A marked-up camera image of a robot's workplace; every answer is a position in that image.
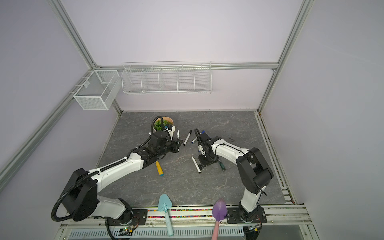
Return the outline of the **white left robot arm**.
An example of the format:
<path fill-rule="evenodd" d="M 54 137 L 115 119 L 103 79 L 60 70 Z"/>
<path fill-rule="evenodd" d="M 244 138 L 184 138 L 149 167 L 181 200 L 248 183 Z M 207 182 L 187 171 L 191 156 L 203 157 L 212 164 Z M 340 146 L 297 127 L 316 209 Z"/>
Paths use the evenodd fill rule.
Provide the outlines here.
<path fill-rule="evenodd" d="M 183 142 L 176 135 L 173 121 L 157 116 L 150 130 L 149 137 L 122 159 L 89 171 L 75 170 L 53 206 L 51 219 L 54 222 L 79 222 L 88 217 L 101 217 L 119 225 L 130 224 L 134 218 L 132 207 L 121 198 L 110 199 L 99 193 L 115 181 L 162 159 L 167 153 L 179 151 Z"/>

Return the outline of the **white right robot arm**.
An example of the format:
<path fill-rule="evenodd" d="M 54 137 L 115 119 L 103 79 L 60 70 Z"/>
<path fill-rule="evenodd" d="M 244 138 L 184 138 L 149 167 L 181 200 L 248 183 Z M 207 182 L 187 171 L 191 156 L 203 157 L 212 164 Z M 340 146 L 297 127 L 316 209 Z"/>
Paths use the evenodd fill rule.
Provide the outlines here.
<path fill-rule="evenodd" d="M 199 169 L 220 162 L 224 158 L 237 165 L 244 195 L 239 203 L 239 210 L 233 217 L 244 223 L 265 223 L 265 210 L 259 204 L 266 187 L 274 178 L 274 173 L 258 148 L 245 149 L 226 142 L 220 137 L 211 138 L 207 133 L 194 129 L 199 155 Z"/>

